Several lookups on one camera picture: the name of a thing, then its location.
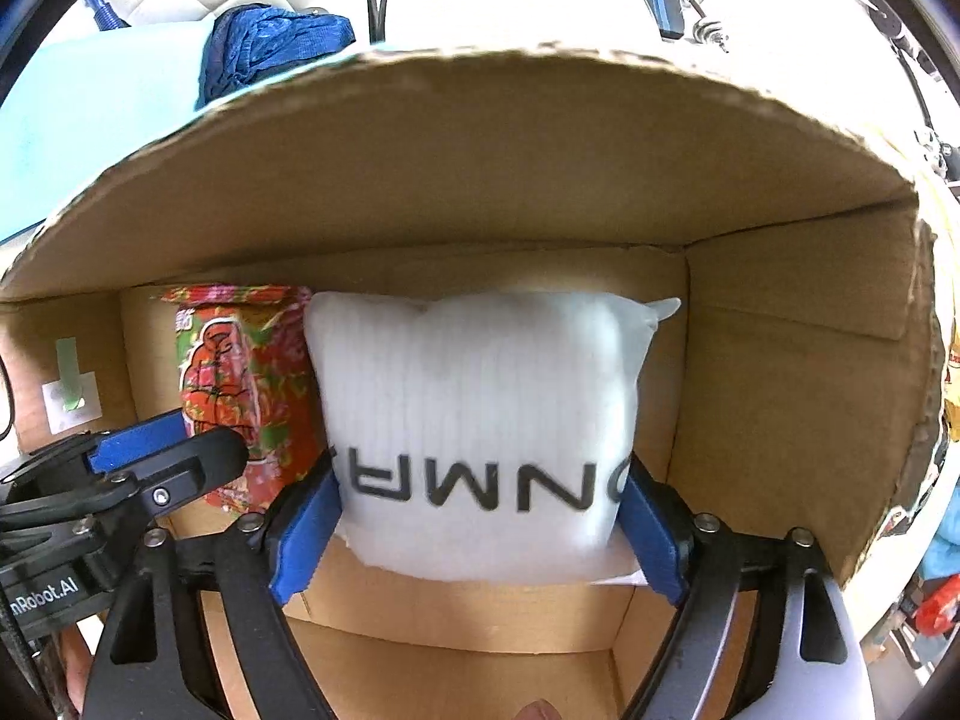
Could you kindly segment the red floral snack bag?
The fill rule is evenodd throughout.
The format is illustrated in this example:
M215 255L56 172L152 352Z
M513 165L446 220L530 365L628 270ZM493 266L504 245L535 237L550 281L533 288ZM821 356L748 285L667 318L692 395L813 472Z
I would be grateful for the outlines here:
M172 286L179 397L187 432L229 427L249 460L205 496L233 514L263 511L322 454L316 378L304 338L302 286Z

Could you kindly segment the white sock bundle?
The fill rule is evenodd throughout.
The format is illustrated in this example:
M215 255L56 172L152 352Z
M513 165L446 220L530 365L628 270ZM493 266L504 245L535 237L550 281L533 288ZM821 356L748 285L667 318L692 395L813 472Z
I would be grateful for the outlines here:
M319 293L304 335L334 452L338 536L439 582L619 582L640 375L672 298Z

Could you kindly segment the open cardboard box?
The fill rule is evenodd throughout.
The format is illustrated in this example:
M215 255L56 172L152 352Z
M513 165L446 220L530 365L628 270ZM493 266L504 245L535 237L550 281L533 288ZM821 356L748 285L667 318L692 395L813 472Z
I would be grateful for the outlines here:
M844 590L947 450L958 205L626 52L231 94L2 277L3 574L89 718L867 718Z

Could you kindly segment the blue folded mat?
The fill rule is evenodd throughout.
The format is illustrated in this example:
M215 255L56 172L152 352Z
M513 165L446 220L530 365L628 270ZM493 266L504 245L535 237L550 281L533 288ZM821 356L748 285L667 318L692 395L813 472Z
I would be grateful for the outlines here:
M206 23L181 21L38 50L2 104L3 238L189 122L208 34Z

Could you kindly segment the dark blue knitted cloth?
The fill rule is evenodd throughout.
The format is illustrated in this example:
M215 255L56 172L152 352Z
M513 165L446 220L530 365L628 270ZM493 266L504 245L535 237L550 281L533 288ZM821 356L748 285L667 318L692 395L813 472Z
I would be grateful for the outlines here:
M197 107L270 76L337 54L355 42L345 16L238 5L213 21L203 46Z

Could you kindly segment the small chrome dumbbell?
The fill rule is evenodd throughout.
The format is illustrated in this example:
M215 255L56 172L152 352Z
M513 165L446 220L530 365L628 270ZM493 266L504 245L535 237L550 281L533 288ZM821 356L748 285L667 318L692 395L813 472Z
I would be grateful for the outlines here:
M700 46L715 46L724 54L729 52L729 34L721 21L709 16L704 9L704 0L680 0L693 11L693 23L688 28L688 39Z

